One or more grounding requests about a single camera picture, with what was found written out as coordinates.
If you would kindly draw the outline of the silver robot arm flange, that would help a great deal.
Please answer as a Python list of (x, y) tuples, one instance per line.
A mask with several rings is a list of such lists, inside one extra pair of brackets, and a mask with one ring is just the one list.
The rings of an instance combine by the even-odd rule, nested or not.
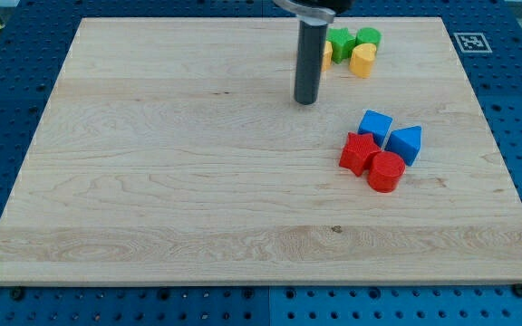
[(273, 3), (299, 18), (331, 24), (337, 15), (351, 9), (355, 0), (273, 0)]

